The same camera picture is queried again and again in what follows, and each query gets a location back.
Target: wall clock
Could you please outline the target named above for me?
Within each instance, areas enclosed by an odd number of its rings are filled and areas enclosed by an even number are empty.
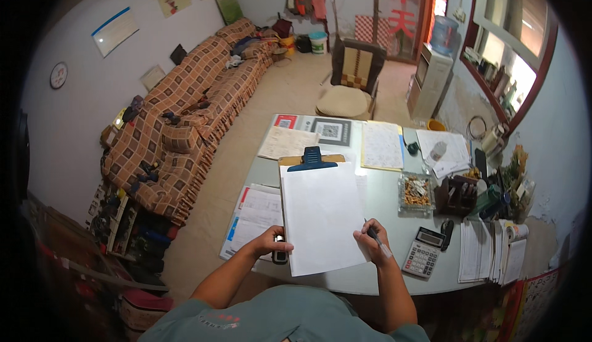
[[[51,77],[49,78],[49,84],[54,89],[59,89],[66,82],[68,77],[68,66],[65,62],[60,62],[53,67],[51,71]]]

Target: yellow bucket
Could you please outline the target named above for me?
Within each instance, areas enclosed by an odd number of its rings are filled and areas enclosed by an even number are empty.
[[[294,46],[294,35],[290,35],[285,39],[280,39],[279,44],[282,48],[286,48],[286,56],[291,56],[296,51]]]
[[[433,131],[446,131],[444,125],[441,122],[434,120],[433,118],[430,118],[430,121],[427,122],[427,129]]]

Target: hand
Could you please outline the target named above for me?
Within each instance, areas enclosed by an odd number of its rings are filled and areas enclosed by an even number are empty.
[[[378,238],[380,238],[381,242],[384,243],[388,247],[388,249],[391,249],[391,246],[389,245],[389,238],[387,237],[387,230],[382,225],[380,225],[380,223],[376,219],[370,219],[366,223],[364,223],[362,231],[354,231],[353,237],[356,238],[356,241],[358,241],[358,243],[361,243],[364,247],[368,249],[368,253],[370,254],[372,262],[377,267],[382,267],[388,264],[389,262],[393,261],[394,257],[387,258],[386,256],[384,256],[384,253],[382,253],[382,250],[378,246],[378,243],[376,243],[376,241],[372,237],[367,235],[368,229],[370,227],[374,228],[374,231],[376,232],[376,234],[378,234]]]
[[[289,252],[294,249],[294,246],[286,242],[274,242],[273,238],[276,235],[284,235],[284,227],[273,225],[267,229],[263,234],[245,244],[243,248],[247,248],[255,258],[264,256],[271,251]]]

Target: sofa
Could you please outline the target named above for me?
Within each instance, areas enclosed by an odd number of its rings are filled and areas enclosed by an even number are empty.
[[[101,160],[101,172],[149,211],[183,225],[197,199],[214,153],[226,131],[249,101],[266,69],[273,46],[259,42],[243,51],[245,62],[226,69],[234,44],[255,35],[255,25],[243,18],[199,44],[144,99],[133,122],[125,123]],[[264,31],[263,36],[275,33]],[[205,94],[206,109],[188,110]],[[173,112],[172,125],[162,115]],[[131,186],[145,175],[140,162],[158,162],[157,182]]]

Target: person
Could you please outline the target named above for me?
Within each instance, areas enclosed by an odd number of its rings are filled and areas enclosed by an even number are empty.
[[[255,261],[271,251],[291,251],[292,244],[274,242],[284,228],[274,225],[244,245],[231,259],[201,282],[188,301],[169,311],[140,342],[150,341],[429,341],[417,324],[415,304],[407,292],[394,257],[386,258],[366,233],[373,227],[389,246],[387,232],[375,219],[353,233],[369,252],[378,273],[386,334],[364,323],[340,298],[325,289],[282,285],[265,290],[251,301],[228,307]]]

